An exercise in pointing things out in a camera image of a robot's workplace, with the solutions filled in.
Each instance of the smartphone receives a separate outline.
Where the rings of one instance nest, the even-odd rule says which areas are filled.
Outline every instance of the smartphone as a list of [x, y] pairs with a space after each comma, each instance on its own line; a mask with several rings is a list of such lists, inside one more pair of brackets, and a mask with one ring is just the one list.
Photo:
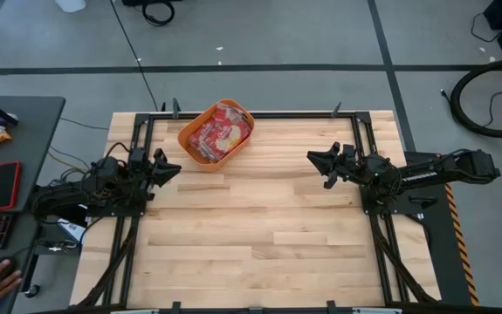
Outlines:
[[0, 164], [0, 210], [16, 205], [20, 170], [19, 161]]

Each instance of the gray floor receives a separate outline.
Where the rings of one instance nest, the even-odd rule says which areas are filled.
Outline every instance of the gray floor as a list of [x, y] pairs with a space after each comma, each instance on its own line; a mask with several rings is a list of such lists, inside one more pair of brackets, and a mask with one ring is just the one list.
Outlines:
[[[53, 1], [6, 0], [0, 11], [0, 68], [135, 66], [108, 1], [65, 14]], [[397, 65], [485, 64], [502, 59], [495, 43], [470, 35], [471, 18], [490, 0], [376, 0], [390, 56]], [[117, 10], [144, 65], [381, 65], [375, 27], [363, 0], [183, 0], [166, 28], [154, 28], [141, 13]], [[485, 20], [476, 31], [492, 37]], [[448, 91], [462, 72], [396, 74], [419, 151], [446, 153], [482, 148], [502, 171], [502, 140], [468, 133], [452, 121], [439, 89]], [[385, 72], [198, 72], [149, 73], [158, 101], [179, 99], [183, 110], [203, 110], [221, 98], [249, 109], [395, 109]], [[466, 88], [466, 111], [488, 119], [487, 106], [502, 90], [502, 72]], [[59, 74], [0, 76], [0, 95], [58, 95], [67, 99], [64, 117], [104, 126], [112, 112], [151, 111], [141, 75]], [[495, 106], [502, 127], [502, 96]], [[66, 122], [52, 144], [84, 160], [103, 154], [106, 133]], [[64, 166], [47, 159], [41, 184]], [[502, 177], [488, 186], [454, 184], [480, 302], [502, 306]], [[36, 280], [43, 291], [19, 298], [14, 312], [62, 309], [68, 304], [77, 259], [46, 257]], [[49, 274], [58, 274], [50, 282]]]

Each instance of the orange plastic bin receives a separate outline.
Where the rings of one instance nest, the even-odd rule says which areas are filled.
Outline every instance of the orange plastic bin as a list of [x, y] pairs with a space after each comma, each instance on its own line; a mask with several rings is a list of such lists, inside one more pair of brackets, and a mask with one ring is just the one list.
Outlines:
[[[217, 104], [223, 103], [228, 106], [235, 107], [244, 113], [244, 117], [246, 122], [249, 124], [251, 128], [251, 132], [246, 139], [244, 139], [237, 147], [235, 147], [232, 151], [230, 151], [223, 159], [219, 162], [211, 162], [202, 155], [200, 155], [190, 144], [189, 144], [189, 136], [194, 133], [200, 126], [204, 124], [216, 111]], [[251, 114], [248, 113], [241, 105], [239, 105], [233, 99], [222, 99], [216, 102], [216, 104], [212, 105], [205, 112], [201, 113], [198, 117], [193, 119], [188, 125], [186, 125], [181, 132], [177, 135], [177, 140], [179, 141], [179, 145], [184, 148], [187, 153], [189, 153], [190, 158], [203, 170], [206, 172], [214, 172], [222, 167], [227, 160], [231, 159], [235, 154], [237, 154], [245, 145], [249, 143], [251, 139], [252, 131], [254, 130], [254, 118], [252, 118]]]

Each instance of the desk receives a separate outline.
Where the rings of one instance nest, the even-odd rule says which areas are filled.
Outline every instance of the desk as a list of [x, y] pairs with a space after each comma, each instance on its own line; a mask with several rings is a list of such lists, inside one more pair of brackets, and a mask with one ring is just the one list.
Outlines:
[[[379, 153], [404, 165], [393, 113], [371, 118]], [[174, 301], [183, 308], [384, 305], [357, 186], [339, 181], [325, 190], [306, 158], [308, 150], [326, 151], [335, 141], [353, 144], [351, 123], [257, 119], [249, 146], [211, 174], [200, 172], [176, 141], [187, 123], [154, 124], [151, 152], [163, 148], [182, 171], [154, 189], [140, 221], [128, 308], [170, 308]], [[134, 113], [115, 113], [107, 148], [129, 145], [133, 124]], [[120, 150], [113, 155], [127, 158]], [[114, 225], [114, 218], [103, 219], [86, 235], [71, 304], [108, 264]], [[439, 298], [423, 228], [398, 215], [395, 230], [404, 263]]]
[[[22, 162], [22, 173], [17, 196], [17, 205], [10, 212], [22, 212], [39, 171], [43, 166], [47, 149], [52, 140], [65, 100], [60, 97], [0, 97], [0, 108], [15, 113], [20, 122], [9, 130], [12, 140], [0, 144], [0, 163]], [[38, 234], [38, 225], [32, 215], [19, 215], [6, 249], [0, 249], [1, 256], [9, 256], [19, 249], [32, 245]], [[28, 251], [17, 256], [23, 272], [26, 271]], [[17, 290], [12, 291], [0, 302], [0, 313], [10, 313]]]

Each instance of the wooden tabletop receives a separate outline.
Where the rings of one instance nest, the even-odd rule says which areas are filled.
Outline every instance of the wooden tabletop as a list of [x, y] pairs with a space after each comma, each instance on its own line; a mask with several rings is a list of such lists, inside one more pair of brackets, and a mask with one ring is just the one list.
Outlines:
[[[113, 115], [107, 148], [130, 144], [134, 116]], [[371, 117], [379, 153], [405, 165], [393, 113], [373, 111]], [[384, 305], [357, 186], [339, 181], [324, 189], [325, 178], [306, 158], [307, 151], [327, 151], [335, 141], [353, 145], [351, 123], [257, 119], [249, 146], [211, 174], [200, 172], [177, 143], [187, 123], [155, 122], [151, 154], [161, 147], [182, 171], [154, 189], [155, 200], [141, 219], [128, 308], [170, 308], [174, 301], [184, 308], [323, 307], [327, 300]], [[120, 149], [112, 156], [127, 159]], [[394, 220], [404, 264], [438, 299], [423, 228], [401, 215]], [[105, 270], [114, 226], [115, 218], [106, 218], [88, 231], [71, 304]], [[118, 274], [114, 300], [122, 270]]]

